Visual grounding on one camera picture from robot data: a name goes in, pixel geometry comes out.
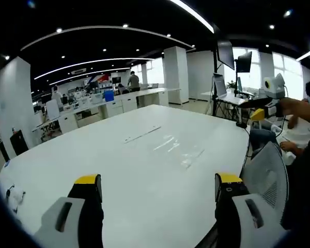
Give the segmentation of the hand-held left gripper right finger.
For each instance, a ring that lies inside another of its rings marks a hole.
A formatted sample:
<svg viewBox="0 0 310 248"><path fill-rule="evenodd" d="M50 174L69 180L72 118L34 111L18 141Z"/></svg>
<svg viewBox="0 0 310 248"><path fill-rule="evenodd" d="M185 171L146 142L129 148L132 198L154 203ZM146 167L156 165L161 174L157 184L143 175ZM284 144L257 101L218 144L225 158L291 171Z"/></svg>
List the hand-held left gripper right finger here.
<svg viewBox="0 0 310 248"><path fill-rule="evenodd" d="M275 210L241 178L215 174L216 247L275 247L285 236Z"/></svg>

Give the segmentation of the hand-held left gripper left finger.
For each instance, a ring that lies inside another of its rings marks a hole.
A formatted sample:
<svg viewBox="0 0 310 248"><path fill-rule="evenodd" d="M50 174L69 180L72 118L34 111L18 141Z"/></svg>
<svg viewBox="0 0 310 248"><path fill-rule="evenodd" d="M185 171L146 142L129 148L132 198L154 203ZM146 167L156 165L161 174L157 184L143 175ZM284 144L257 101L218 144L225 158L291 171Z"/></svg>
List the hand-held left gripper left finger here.
<svg viewBox="0 0 310 248"><path fill-rule="evenodd" d="M41 217L34 238L41 247L103 247L101 175L77 179Z"/></svg>

